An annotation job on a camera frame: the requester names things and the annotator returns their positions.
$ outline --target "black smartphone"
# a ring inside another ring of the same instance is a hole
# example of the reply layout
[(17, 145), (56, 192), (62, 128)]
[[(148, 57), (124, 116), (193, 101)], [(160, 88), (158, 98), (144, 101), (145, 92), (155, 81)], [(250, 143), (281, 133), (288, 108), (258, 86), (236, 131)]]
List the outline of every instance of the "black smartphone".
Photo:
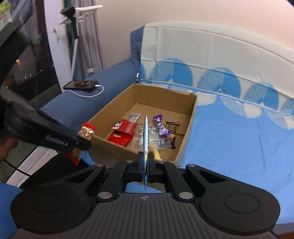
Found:
[(84, 81), (70, 81), (65, 86), (63, 86), (63, 89), (77, 89), (77, 90), (90, 90), (95, 85), (98, 84), (98, 81), (90, 81), (90, 80), (84, 80)]

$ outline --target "brown cardboard box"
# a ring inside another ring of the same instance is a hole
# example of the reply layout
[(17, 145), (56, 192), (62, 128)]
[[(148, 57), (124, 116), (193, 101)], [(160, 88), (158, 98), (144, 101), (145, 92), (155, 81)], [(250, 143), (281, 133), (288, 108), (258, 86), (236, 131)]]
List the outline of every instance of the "brown cardboard box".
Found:
[[(96, 126), (91, 140), (90, 155), (94, 161), (104, 163), (106, 167), (112, 167), (118, 161), (136, 160), (137, 152), (132, 151), (129, 146), (122, 147), (106, 140), (112, 132), (111, 128), (120, 119), (128, 119), (131, 113), (141, 114), (137, 121), (139, 124), (144, 124), (145, 115), (148, 116), (150, 124), (153, 123), (153, 116), (162, 114), (164, 125), (165, 121), (179, 122), (181, 125), (176, 137), (176, 149), (160, 150), (160, 156), (164, 161), (180, 165), (195, 108), (196, 95), (155, 86), (133, 84), (89, 121), (91, 125)], [(100, 160), (96, 159), (97, 154), (100, 155)], [(104, 160), (110, 160), (113, 163), (109, 164)]]

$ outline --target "black cable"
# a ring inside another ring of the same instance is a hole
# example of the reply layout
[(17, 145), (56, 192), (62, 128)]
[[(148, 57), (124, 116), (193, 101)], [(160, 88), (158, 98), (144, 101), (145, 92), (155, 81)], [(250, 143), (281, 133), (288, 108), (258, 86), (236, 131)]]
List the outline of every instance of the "black cable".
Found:
[(28, 176), (28, 177), (31, 177), (31, 175), (27, 174), (26, 172), (24, 171), (21, 171), (20, 169), (18, 169), (17, 167), (13, 166), (11, 163), (9, 163), (8, 161), (4, 160), (5, 163), (7, 163), (10, 167), (14, 168), (16, 171), (19, 171), (20, 173)]

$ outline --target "purple candy wrapper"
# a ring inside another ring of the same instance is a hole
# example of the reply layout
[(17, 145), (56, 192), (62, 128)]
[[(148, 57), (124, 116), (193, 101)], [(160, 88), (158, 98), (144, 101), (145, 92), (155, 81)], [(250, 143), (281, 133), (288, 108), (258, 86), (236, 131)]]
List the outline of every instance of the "purple candy wrapper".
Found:
[(162, 120), (162, 114), (159, 114), (157, 116), (153, 117), (153, 120), (156, 122), (157, 124), (157, 129), (158, 129), (158, 136), (159, 137), (164, 137), (167, 135), (171, 135), (171, 133), (168, 131), (167, 128), (165, 128), (161, 122)]

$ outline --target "white baseboard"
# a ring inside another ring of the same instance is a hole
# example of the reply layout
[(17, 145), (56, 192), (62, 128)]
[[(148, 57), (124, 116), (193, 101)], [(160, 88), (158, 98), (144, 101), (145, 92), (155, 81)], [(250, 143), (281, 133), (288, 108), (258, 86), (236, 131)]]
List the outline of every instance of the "white baseboard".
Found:
[[(39, 146), (25, 159), (25, 161), (18, 168), (21, 171), (32, 175), (55, 155), (57, 155), (55, 150)], [(28, 178), (28, 176), (15, 171), (6, 183), (19, 187)]]

